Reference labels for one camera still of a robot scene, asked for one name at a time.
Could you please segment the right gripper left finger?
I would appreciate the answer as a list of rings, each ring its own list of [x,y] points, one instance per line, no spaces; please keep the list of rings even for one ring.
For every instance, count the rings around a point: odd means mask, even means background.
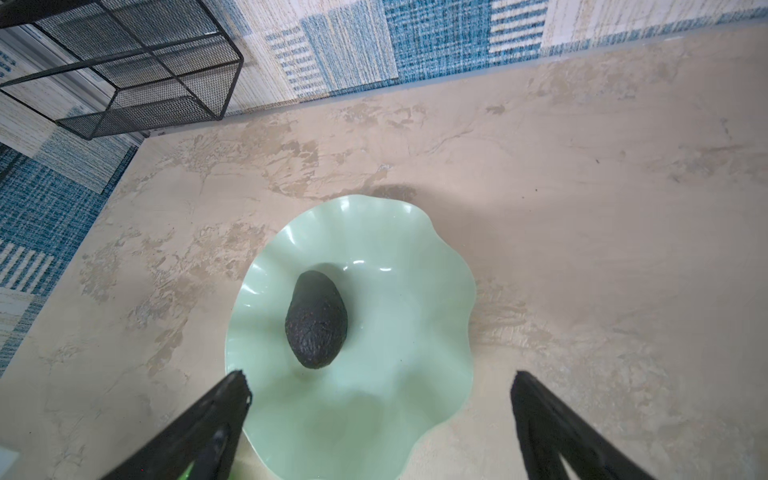
[[[106,479],[227,479],[252,402],[240,370],[227,374]]]

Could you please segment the dark fake avocado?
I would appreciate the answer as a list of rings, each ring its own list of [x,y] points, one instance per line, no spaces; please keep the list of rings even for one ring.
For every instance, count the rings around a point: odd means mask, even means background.
[[[308,369],[330,365],[348,333],[348,313],[333,281],[316,270],[297,279],[285,318],[285,334],[299,363]]]

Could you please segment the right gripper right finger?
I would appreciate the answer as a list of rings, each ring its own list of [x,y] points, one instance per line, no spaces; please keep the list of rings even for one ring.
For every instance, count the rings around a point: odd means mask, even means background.
[[[526,473],[530,479],[649,479],[651,476],[593,429],[528,371],[510,389]]]

